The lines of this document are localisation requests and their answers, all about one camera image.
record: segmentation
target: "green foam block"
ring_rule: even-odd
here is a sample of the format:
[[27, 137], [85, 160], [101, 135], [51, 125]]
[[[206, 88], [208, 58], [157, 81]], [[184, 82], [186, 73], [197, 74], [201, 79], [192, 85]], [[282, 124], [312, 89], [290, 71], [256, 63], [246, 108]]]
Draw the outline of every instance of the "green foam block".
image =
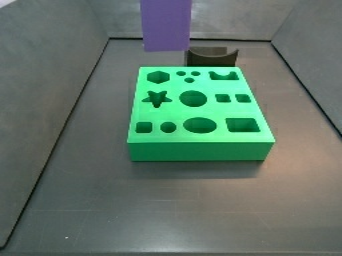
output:
[[240, 68], [141, 68], [133, 161], [265, 160], [274, 142]]

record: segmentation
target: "purple block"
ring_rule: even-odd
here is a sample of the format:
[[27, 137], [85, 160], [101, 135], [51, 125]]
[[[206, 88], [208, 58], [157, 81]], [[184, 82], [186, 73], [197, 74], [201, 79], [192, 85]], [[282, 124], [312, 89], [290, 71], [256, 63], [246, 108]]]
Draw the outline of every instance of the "purple block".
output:
[[192, 0], [141, 0], [146, 51], [186, 51]]

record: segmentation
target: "rectangular hole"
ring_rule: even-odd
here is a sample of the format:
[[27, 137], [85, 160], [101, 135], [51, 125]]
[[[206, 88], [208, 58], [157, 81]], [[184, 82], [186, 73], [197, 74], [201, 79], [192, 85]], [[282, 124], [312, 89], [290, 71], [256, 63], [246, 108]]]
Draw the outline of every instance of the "rectangular hole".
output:
[[250, 103], [252, 98], [248, 94], [236, 94], [237, 101], [241, 103]]
[[230, 132], [260, 132], [260, 126], [254, 118], [226, 118]]
[[140, 122], [135, 127], [137, 133], [152, 133], [153, 132], [153, 123], [152, 122]]
[[218, 102], [232, 102], [229, 94], [216, 94], [216, 97]]

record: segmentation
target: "gray floor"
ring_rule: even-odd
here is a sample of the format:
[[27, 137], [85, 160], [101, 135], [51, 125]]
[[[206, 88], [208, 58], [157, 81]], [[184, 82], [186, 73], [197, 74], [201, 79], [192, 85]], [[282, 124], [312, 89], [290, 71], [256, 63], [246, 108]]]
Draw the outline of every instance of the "gray floor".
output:
[[141, 65], [184, 65], [111, 41], [3, 252], [342, 252], [342, 143], [269, 43], [238, 66], [277, 144], [265, 162], [133, 163]]

